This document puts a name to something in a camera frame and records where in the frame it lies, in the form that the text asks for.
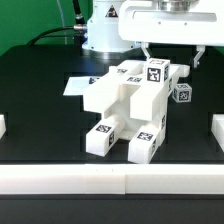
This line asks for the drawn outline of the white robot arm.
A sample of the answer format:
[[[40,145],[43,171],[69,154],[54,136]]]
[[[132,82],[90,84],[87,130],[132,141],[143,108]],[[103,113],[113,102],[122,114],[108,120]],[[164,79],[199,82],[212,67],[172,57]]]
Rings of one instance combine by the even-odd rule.
[[[84,49],[107,57],[149,43],[224,46],[224,0],[93,0]]]

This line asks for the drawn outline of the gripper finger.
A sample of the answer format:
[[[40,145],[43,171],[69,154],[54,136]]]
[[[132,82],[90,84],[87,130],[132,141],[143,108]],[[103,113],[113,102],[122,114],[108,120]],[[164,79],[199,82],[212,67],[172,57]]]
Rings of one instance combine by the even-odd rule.
[[[149,43],[141,42],[141,49],[142,49],[143,54],[146,57],[146,61],[149,61],[149,59],[151,58],[151,53],[149,51]]]
[[[196,55],[193,58],[193,67],[197,68],[199,65],[199,60],[205,53],[206,47],[204,45],[197,45],[196,46]]]

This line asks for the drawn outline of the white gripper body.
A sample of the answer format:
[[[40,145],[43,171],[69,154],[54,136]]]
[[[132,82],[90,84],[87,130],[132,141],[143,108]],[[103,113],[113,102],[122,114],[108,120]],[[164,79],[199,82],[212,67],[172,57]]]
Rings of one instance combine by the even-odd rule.
[[[118,32],[123,40],[161,44],[224,46],[224,0],[126,0]]]

